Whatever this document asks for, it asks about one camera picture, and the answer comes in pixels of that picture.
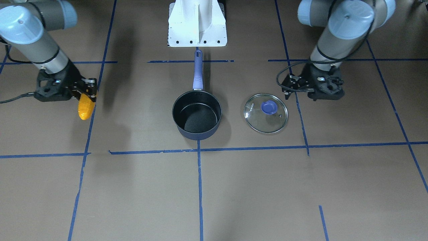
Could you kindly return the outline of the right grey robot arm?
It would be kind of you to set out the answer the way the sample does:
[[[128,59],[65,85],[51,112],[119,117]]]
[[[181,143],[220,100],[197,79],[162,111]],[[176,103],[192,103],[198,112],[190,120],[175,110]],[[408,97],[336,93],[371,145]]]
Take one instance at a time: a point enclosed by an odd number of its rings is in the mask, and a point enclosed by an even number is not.
[[[38,70],[36,89],[20,95],[41,102],[95,103],[96,78],[84,78],[49,34],[77,24],[75,8],[66,0],[28,0],[1,4],[1,39],[20,51]]]

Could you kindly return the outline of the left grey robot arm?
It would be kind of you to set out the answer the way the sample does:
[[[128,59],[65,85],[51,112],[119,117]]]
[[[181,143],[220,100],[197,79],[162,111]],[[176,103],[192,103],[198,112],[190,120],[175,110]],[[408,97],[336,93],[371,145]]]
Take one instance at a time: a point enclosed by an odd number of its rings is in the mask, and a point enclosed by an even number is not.
[[[282,83],[285,99],[304,92],[316,100],[339,100],[344,96],[340,65],[359,50],[375,29],[394,14],[394,0],[303,0],[298,20],[324,30],[309,59],[302,61],[300,75],[288,74]]]

